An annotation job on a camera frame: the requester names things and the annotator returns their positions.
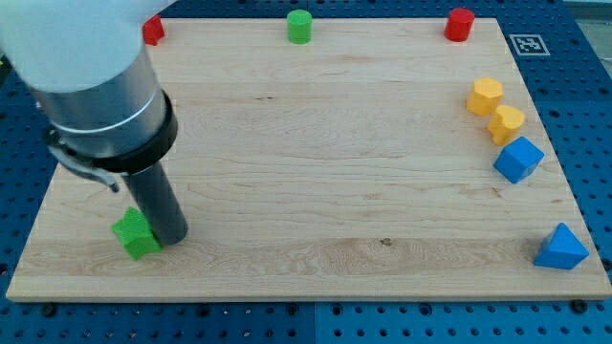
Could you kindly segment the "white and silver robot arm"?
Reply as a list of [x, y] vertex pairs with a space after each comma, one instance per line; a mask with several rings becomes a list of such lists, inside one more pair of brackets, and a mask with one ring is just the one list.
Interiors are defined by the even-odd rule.
[[143, 24], [175, 0], [1, 0], [1, 50], [70, 152], [112, 172], [157, 162], [177, 136]]

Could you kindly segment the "grey metal clip on arm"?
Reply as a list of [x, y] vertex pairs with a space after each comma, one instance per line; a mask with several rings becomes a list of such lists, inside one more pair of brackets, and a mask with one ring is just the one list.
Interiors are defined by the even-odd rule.
[[86, 180], [101, 183], [114, 193], [120, 191], [116, 179], [109, 171], [95, 166], [91, 158], [81, 156], [70, 148], [55, 127], [49, 126], [44, 131], [43, 141], [55, 159], [74, 175]]

